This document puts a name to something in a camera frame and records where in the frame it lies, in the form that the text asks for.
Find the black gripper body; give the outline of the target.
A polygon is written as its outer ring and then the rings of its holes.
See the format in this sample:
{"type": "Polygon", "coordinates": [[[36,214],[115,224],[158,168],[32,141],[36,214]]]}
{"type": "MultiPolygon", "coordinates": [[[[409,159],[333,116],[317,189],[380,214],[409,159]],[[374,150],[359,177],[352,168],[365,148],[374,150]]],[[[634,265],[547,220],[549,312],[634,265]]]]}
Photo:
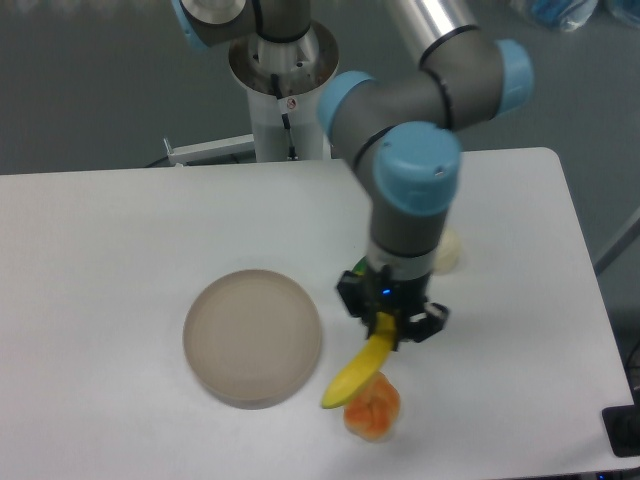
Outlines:
{"type": "Polygon", "coordinates": [[[363,324],[368,312],[401,315],[404,334],[402,342],[421,343],[442,331],[449,318],[449,309],[431,302],[426,295],[430,275],[411,280],[392,277],[392,269],[385,266],[375,272],[367,266],[362,276],[344,271],[336,289],[346,310],[363,324]]]}

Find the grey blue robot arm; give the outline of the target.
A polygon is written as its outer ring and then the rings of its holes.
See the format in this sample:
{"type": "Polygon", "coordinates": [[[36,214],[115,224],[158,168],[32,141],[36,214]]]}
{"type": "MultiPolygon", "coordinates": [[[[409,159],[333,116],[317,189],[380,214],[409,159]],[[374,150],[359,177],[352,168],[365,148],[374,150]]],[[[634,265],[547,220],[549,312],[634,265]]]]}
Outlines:
{"type": "Polygon", "coordinates": [[[372,202],[362,273],[337,289],[369,334],[394,343],[441,331],[447,309],[426,294],[461,164],[456,132],[525,104],[534,75],[527,52],[493,41],[463,1],[387,5],[415,73],[382,83],[339,73],[331,32],[307,1],[177,1],[185,37],[229,46],[228,61],[248,97],[260,162],[337,153],[372,202]]]}

